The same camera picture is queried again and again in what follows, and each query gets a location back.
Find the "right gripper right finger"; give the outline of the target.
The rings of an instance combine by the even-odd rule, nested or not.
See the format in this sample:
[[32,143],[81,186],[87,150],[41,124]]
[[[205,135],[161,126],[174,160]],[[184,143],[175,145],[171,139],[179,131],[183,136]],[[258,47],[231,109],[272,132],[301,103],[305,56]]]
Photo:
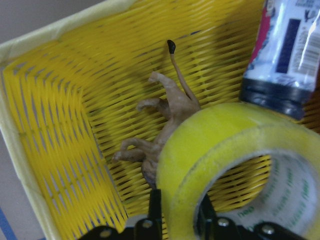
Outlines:
[[217,220],[217,214],[213,207],[208,194],[206,194],[200,204],[198,211],[198,224],[205,225],[208,223],[214,223]]

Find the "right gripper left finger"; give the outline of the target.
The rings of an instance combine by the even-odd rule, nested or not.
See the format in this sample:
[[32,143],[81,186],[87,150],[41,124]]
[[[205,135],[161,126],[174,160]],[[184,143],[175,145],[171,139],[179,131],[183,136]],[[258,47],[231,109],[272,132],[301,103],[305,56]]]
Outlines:
[[149,194],[147,217],[162,225],[162,195],[160,189],[152,189]]

